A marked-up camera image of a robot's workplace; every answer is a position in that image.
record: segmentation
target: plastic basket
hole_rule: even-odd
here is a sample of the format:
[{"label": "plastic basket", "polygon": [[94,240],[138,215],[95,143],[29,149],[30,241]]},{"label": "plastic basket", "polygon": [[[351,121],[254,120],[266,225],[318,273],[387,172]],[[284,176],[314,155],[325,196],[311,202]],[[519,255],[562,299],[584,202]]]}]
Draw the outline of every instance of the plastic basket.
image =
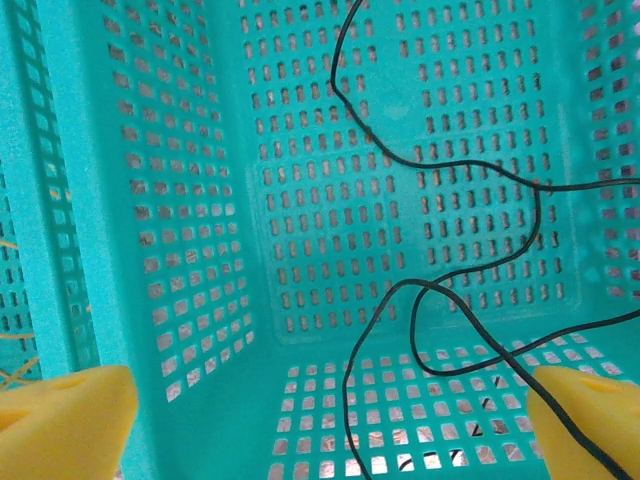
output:
[{"label": "plastic basket", "polygon": [[[0,249],[4,331],[30,333],[35,318],[40,363],[24,378],[63,375],[99,360],[35,2],[3,2],[0,52],[1,235],[18,247]],[[2,341],[0,352],[15,372],[35,341]]]},{"label": "plastic basket", "polygon": [[[38,1],[100,358],[140,390],[127,479],[357,475],[339,384],[385,290],[498,258],[531,228],[530,192],[511,182],[423,174],[367,143],[328,87],[349,5]],[[638,20],[631,0],[380,0],[356,17],[339,81],[418,160],[556,184],[635,176]],[[532,250],[456,290],[509,346],[637,308],[637,194],[545,196]],[[354,371],[370,470],[544,478],[509,369],[443,381],[413,364],[415,293],[395,297]],[[434,295],[418,333],[436,367],[487,358]],[[558,339],[523,362],[637,380],[637,333]]]},{"label": "plastic basket", "polygon": [[[0,171],[0,305],[2,308],[1,333],[23,335],[33,333],[27,291],[20,265],[20,257],[15,245],[15,231],[11,219],[11,207],[7,198],[4,175]],[[37,355],[35,339],[3,339],[0,341],[0,369],[3,377],[18,371],[25,363]],[[40,366],[34,365],[21,378],[37,380]]]}]

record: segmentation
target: black wire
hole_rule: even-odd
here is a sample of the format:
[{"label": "black wire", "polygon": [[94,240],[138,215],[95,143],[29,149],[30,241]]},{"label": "black wire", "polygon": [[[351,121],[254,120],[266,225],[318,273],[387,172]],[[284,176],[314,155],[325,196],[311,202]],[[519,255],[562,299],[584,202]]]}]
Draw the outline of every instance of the black wire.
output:
[{"label": "black wire", "polygon": [[[354,121],[358,124],[358,126],[364,131],[365,135],[368,138],[370,138],[374,142],[374,144],[386,156],[388,156],[389,158],[393,159],[397,163],[400,163],[401,165],[405,165],[405,166],[409,166],[409,167],[413,167],[413,168],[417,168],[417,169],[422,169],[422,170],[432,170],[432,169],[449,168],[449,167],[453,168],[453,167],[459,167],[459,166],[482,167],[482,168],[486,168],[488,170],[495,171],[498,174],[503,175],[506,178],[509,178],[510,180],[513,180],[513,181],[515,181],[517,183],[520,183],[521,185],[524,185],[524,186],[529,187],[529,188],[534,190],[534,194],[536,195],[536,212],[537,212],[536,215],[537,216],[536,216],[536,225],[534,226],[532,235],[530,235],[528,240],[525,242],[525,245],[523,246],[523,248],[521,248],[518,252],[516,252],[513,255],[510,255],[509,257],[505,257],[504,259],[498,260],[497,262],[493,262],[494,263],[493,266],[501,265],[503,263],[506,263],[506,262],[509,262],[509,261],[512,261],[512,260],[515,260],[515,259],[519,258],[521,255],[523,255],[528,250],[528,248],[530,247],[531,243],[533,243],[533,241],[535,240],[535,237],[537,236],[537,232],[538,232],[538,229],[539,229],[539,226],[540,226],[539,225],[539,221],[538,221],[538,216],[540,215],[540,211],[541,211],[540,200],[539,200],[539,192],[541,192],[541,191],[548,192],[548,193],[575,192],[575,191],[590,190],[590,189],[603,188],[603,187],[616,186],[616,185],[638,185],[638,184],[640,184],[640,179],[638,179],[638,178],[629,178],[629,179],[616,179],[616,180],[589,182],[589,183],[581,183],[581,184],[573,184],[573,185],[541,185],[541,184],[538,184],[536,182],[533,182],[533,181],[527,180],[525,178],[522,178],[522,177],[520,177],[520,176],[518,176],[518,175],[516,175],[514,173],[511,173],[511,172],[505,170],[504,168],[502,168],[502,167],[500,167],[500,166],[498,166],[496,164],[492,164],[490,162],[486,162],[486,161],[482,161],[482,160],[468,159],[468,160],[456,160],[456,161],[448,161],[448,162],[438,162],[438,163],[423,164],[423,163],[418,163],[418,162],[413,162],[413,161],[410,161],[410,160],[406,160],[406,159],[400,157],[395,152],[393,152],[391,149],[389,149],[382,142],[382,140],[373,132],[371,127],[369,127],[360,118],[360,116],[357,114],[357,112],[356,112],[355,108],[353,107],[353,105],[351,104],[351,102],[344,95],[344,93],[342,93],[342,91],[338,88],[338,85],[337,85],[337,82],[336,82],[336,74],[337,74],[338,63],[339,63],[339,59],[340,59],[340,53],[342,51],[342,46],[344,44],[344,40],[346,38],[346,34],[348,32],[349,26],[351,25],[351,23],[353,21],[353,18],[355,16],[355,14],[357,13],[358,9],[361,7],[362,3],[363,3],[363,0],[356,0],[356,2],[352,5],[351,9],[349,10],[349,13],[347,14],[347,17],[346,17],[344,23],[343,23],[343,26],[342,26],[342,28],[341,28],[341,30],[339,32],[338,40],[336,42],[336,46],[335,46],[335,50],[334,50],[334,54],[333,54],[333,61],[332,61],[332,65],[331,65],[330,83],[331,83],[331,87],[332,87],[333,91],[336,93],[338,98],[344,103],[347,111],[351,114],[351,116],[353,117]],[[354,364],[355,357],[357,355],[358,350],[360,349],[360,347],[362,346],[362,344],[366,340],[367,336],[369,335],[369,333],[373,329],[373,327],[375,325],[375,322],[378,320],[378,318],[379,318],[380,314],[382,313],[382,310],[383,310],[384,306],[386,305],[386,303],[388,303],[390,298],[400,288],[402,288],[405,285],[414,284],[414,285],[423,285],[423,290],[418,295],[418,297],[416,299],[416,302],[414,303],[414,308],[413,308],[413,311],[412,311],[410,343],[411,343],[412,352],[414,354],[414,357],[418,361],[418,363],[421,366],[421,368],[423,368],[423,370],[429,371],[430,373],[434,372],[433,373],[434,375],[450,376],[450,375],[460,374],[465,369],[467,369],[467,372],[468,372],[468,371],[475,371],[475,370],[478,370],[480,368],[484,368],[481,365],[487,364],[487,362],[488,362],[488,365],[492,365],[492,364],[498,363],[500,361],[507,362],[522,377],[522,379],[536,393],[538,393],[538,395],[540,395],[540,397],[547,403],[547,405],[549,405],[549,407],[554,411],[554,413],[556,414],[558,419],[563,423],[563,425],[565,426],[567,431],[573,436],[573,438],[585,450],[587,450],[595,459],[597,459],[605,468],[607,468],[607,470],[609,470],[609,472],[611,472],[613,475],[615,475],[616,478],[623,478],[623,479],[630,478],[629,475],[620,467],[620,465],[618,465],[615,462],[615,460],[613,460],[606,452],[604,452],[602,449],[600,449],[595,443],[593,443],[589,438],[587,438],[582,433],[582,431],[580,431],[580,429],[575,425],[575,423],[571,420],[571,418],[567,415],[567,413],[564,411],[564,409],[561,407],[561,405],[555,400],[555,398],[551,394],[549,394],[549,392],[547,392],[544,389],[544,387],[542,387],[542,385],[539,382],[537,382],[535,380],[535,378],[533,376],[531,376],[517,362],[517,360],[515,359],[513,354],[508,352],[504,347],[502,347],[502,345],[500,345],[489,334],[489,332],[486,329],[484,329],[484,327],[479,322],[477,317],[475,317],[473,312],[462,301],[462,299],[460,299],[460,297],[458,297],[450,289],[447,289],[446,287],[442,287],[437,283],[439,281],[443,281],[445,279],[452,278],[452,277],[454,277],[456,275],[459,275],[461,273],[470,273],[470,272],[474,272],[474,271],[484,270],[486,268],[492,268],[491,264],[487,264],[487,265],[479,266],[479,267],[472,267],[472,268],[469,268],[469,269],[457,270],[455,272],[452,272],[450,274],[447,274],[447,275],[437,279],[436,282],[429,282],[427,280],[417,280],[417,279],[415,279],[415,280],[403,280],[401,282],[398,282],[394,287],[391,288],[391,290],[389,290],[389,292],[387,292],[387,294],[385,295],[383,301],[380,303],[380,305],[376,309],[376,312],[374,313],[374,316],[372,317],[369,325],[367,326],[367,328],[365,329],[363,334],[358,339],[358,342],[356,342],[356,345],[354,346],[354,348],[353,348],[353,350],[351,352],[349,363],[347,365],[347,371],[345,372],[345,377],[344,377],[344,381],[343,381],[343,409],[344,409],[343,414],[344,414],[344,422],[345,422],[345,428],[346,428],[346,431],[347,431],[347,438],[348,438],[348,441],[349,441],[349,446],[350,446],[351,451],[354,454],[356,460],[358,461],[358,464],[360,465],[360,468],[362,469],[365,477],[371,478],[369,473],[368,473],[368,471],[367,471],[366,466],[364,465],[364,462],[362,461],[360,455],[357,452],[357,449],[355,448],[355,445],[354,445],[354,442],[353,442],[353,438],[352,438],[352,435],[351,435],[351,430],[350,430],[350,427],[349,427],[349,422],[348,422],[348,404],[347,404],[347,398],[346,398],[346,396],[347,396],[346,394],[347,394],[348,377],[349,377],[351,371],[353,370],[353,364]],[[415,345],[415,324],[416,324],[417,310],[418,310],[418,307],[420,305],[420,302],[421,302],[422,298],[424,297],[424,295],[426,294],[426,292],[428,291],[428,289],[430,289],[430,288],[433,289],[433,290],[436,290],[438,293],[446,295],[451,300],[453,300],[454,303],[456,303],[460,307],[460,309],[463,311],[465,316],[469,319],[469,321],[472,323],[472,325],[474,326],[476,331],[482,336],[482,338],[487,342],[487,344],[489,344],[489,346],[498,353],[499,357],[497,357],[495,359],[492,359],[492,360],[489,360],[489,361],[481,362],[478,365],[473,365],[473,366],[470,366],[470,367],[465,367],[463,369],[458,369],[458,370],[454,370],[454,371],[442,372],[442,371],[429,369],[429,367],[421,361],[421,359],[419,358],[419,355],[417,353],[417,348],[416,348],[416,345]],[[608,319],[608,320],[603,320],[603,321],[600,321],[600,322],[592,322],[591,324],[583,324],[581,326],[570,327],[569,329],[563,329],[560,332],[564,331],[565,333],[563,333],[563,334],[566,334],[567,331],[579,331],[579,330],[584,330],[584,329],[589,329],[589,328],[597,328],[598,326],[606,326],[606,325],[612,325],[612,324],[615,324],[615,323],[621,323],[622,321],[628,321],[628,320],[630,320],[632,318],[636,318],[639,314],[640,313],[638,311],[630,312],[628,314],[622,315],[620,317],[616,317],[614,319]],[[531,350],[531,349],[535,348],[535,346],[537,346],[539,344],[540,343],[534,342],[534,343],[529,344],[529,345],[527,345],[525,347],[517,349],[516,351],[518,351],[518,350],[528,351],[528,350]]]},{"label": "black wire", "polygon": [[434,163],[419,163],[414,162],[412,160],[407,160],[400,155],[396,154],[393,150],[385,145],[385,143],[378,137],[374,131],[371,129],[369,125],[367,125],[362,118],[356,112],[356,109],[353,107],[349,99],[345,96],[345,94],[338,87],[336,77],[338,73],[338,63],[340,61],[340,53],[342,52],[342,46],[344,44],[344,40],[346,38],[347,32],[351,23],[353,21],[353,17],[357,13],[358,9],[362,5],[364,0],[356,0],[349,13],[347,14],[347,18],[345,19],[342,28],[340,29],[340,33],[338,34],[338,40],[336,41],[336,46],[333,52],[333,60],[331,62],[331,76],[329,82],[331,84],[331,88],[336,96],[340,99],[340,101],[344,104],[347,111],[353,117],[353,120],[358,124],[358,126],[364,131],[365,135],[370,138],[373,143],[384,153],[387,157],[391,158],[395,162],[405,165],[407,167],[413,167],[420,170],[435,170],[439,168],[453,168],[453,167],[482,167],[488,170],[493,170],[494,172],[499,173],[500,175],[507,177],[514,182],[517,182],[526,187],[540,190],[543,192],[575,192],[581,190],[592,190],[595,188],[603,188],[617,185],[639,185],[640,178],[621,178],[621,179],[613,179],[606,181],[598,181],[598,182],[587,182],[587,183],[577,183],[573,185],[542,185],[540,183],[527,180],[526,178],[520,177],[515,173],[512,173],[504,168],[496,165],[495,163],[486,162],[484,160],[476,160],[476,159],[468,159],[468,160],[452,160],[447,162],[434,162]]},{"label": "black wire", "polygon": [[365,330],[362,332],[358,341],[354,345],[351,355],[349,356],[349,362],[347,363],[347,368],[345,370],[344,378],[342,381],[342,413],[343,413],[343,421],[344,427],[347,435],[347,441],[349,443],[349,447],[351,452],[353,453],[358,465],[365,478],[371,479],[371,475],[369,474],[367,467],[360,456],[358,449],[355,446],[353,435],[351,433],[351,427],[349,425],[349,404],[347,399],[347,391],[348,391],[348,383],[349,377],[351,376],[351,372],[353,371],[353,366],[355,364],[355,359],[362,347],[364,341],[373,330],[373,327],[378,322],[380,316],[384,312],[387,304],[391,300],[391,298],[403,287],[406,286],[419,286],[422,288],[428,288],[430,290],[434,290],[437,293],[445,295],[447,298],[452,300],[456,306],[462,311],[467,320],[471,323],[473,328],[478,332],[480,337],[498,354],[504,359],[504,361],[518,374],[520,377],[529,385],[529,387],[537,393],[542,400],[549,405],[552,409],[558,420],[565,427],[567,432],[574,438],[578,444],[582,446],[591,456],[593,456],[596,460],[598,460],[615,478],[620,480],[632,480],[629,474],[627,474],[624,469],[611,457],[607,452],[602,450],[598,445],[596,445],[591,439],[589,439],[582,431],[578,428],[578,426],[574,423],[571,417],[567,414],[567,412],[562,408],[562,406],[558,403],[558,401],[551,395],[543,386],[536,380],[533,375],[531,375],[518,361],[515,359],[511,353],[507,349],[505,349],[500,343],[498,343],[493,336],[485,329],[480,320],[475,316],[475,314],[471,311],[471,309],[467,306],[460,296],[458,296],[454,291],[447,287],[443,287],[435,282],[431,282],[429,280],[422,279],[405,279],[397,282],[395,285],[391,287],[391,289],[385,294],[384,298],[380,302],[380,304],[376,307],[376,310],[371,317],[368,325]]}]

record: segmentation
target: yellow sponge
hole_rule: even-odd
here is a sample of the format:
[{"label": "yellow sponge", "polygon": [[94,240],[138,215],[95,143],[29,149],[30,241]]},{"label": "yellow sponge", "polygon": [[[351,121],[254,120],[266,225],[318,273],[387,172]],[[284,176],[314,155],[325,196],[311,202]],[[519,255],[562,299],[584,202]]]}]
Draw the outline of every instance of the yellow sponge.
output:
[{"label": "yellow sponge", "polygon": [[138,409],[126,367],[0,394],[0,478],[112,480]]},{"label": "yellow sponge", "polygon": [[[640,478],[640,387],[563,367],[540,367],[534,377],[578,428],[633,478]],[[614,478],[569,435],[533,390],[528,409],[554,480]]]}]

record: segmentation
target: mesh pattern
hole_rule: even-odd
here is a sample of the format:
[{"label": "mesh pattern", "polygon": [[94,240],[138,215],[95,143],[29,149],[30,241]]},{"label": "mesh pattern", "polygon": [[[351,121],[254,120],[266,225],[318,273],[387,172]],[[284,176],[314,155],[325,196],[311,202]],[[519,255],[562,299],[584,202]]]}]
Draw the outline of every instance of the mesh pattern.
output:
[{"label": "mesh pattern", "polygon": [[[99,364],[91,309],[71,208],[49,73],[42,45],[38,12],[34,0],[10,1],[6,5],[9,22],[15,29],[15,43],[21,61],[18,72],[23,80],[25,112],[31,127],[31,142],[40,169],[40,195],[50,228],[58,288],[62,290],[65,327],[71,339],[74,369]],[[15,206],[26,210],[24,205]]]},{"label": "mesh pattern", "polygon": [[[515,348],[523,345],[514,341]],[[436,368],[488,358],[484,346],[423,353]],[[523,356],[530,367],[564,363],[623,379],[624,373],[582,335],[561,337]],[[338,362],[296,364],[284,383],[267,478],[360,475],[342,428]],[[447,381],[430,378],[408,354],[364,357],[351,377],[349,423],[373,474],[466,469],[539,459],[522,379],[504,366]]]},{"label": "mesh pattern", "polygon": [[[15,230],[11,220],[11,206],[5,191],[4,174],[0,166],[0,239],[16,243]],[[24,275],[20,265],[19,251],[0,246],[0,317],[2,333],[32,333],[31,315]],[[37,354],[35,340],[0,340],[0,368],[7,373],[18,370],[25,362]],[[40,365],[36,364],[23,378],[40,378]]]},{"label": "mesh pattern", "polygon": [[254,340],[232,160],[202,2],[104,2],[167,399]]},{"label": "mesh pattern", "polygon": [[[480,171],[403,170],[370,149],[328,85],[347,8],[240,2],[238,10],[251,146],[262,160],[254,169],[267,220],[260,240],[277,272],[270,292],[283,341],[339,337],[365,321],[392,279],[504,256],[531,228],[531,196],[511,182]],[[384,138],[400,151],[414,145],[405,153],[418,161],[497,159],[542,181],[565,178],[563,159],[552,155],[563,141],[556,87],[540,68],[561,62],[538,32],[547,2],[390,8],[365,2],[339,72]],[[570,207],[566,196],[547,199],[535,259],[462,278],[460,293],[496,321],[534,303],[566,305],[580,281],[571,273],[573,240],[555,223],[570,218]],[[392,303],[383,321],[407,315],[404,305]],[[438,309],[442,323],[460,324],[449,310]]]}]

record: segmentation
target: sponge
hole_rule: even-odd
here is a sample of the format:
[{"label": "sponge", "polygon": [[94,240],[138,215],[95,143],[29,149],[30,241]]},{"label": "sponge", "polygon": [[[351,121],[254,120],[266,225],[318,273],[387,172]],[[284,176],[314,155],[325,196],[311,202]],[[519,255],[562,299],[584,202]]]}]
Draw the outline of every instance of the sponge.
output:
[{"label": "sponge", "polygon": [[[564,367],[539,367],[534,377],[578,428],[633,478],[640,478],[640,387]],[[533,390],[528,410],[553,480],[614,478],[584,450]]]},{"label": "sponge", "polygon": [[0,394],[0,478],[112,480],[138,409],[126,367]]}]

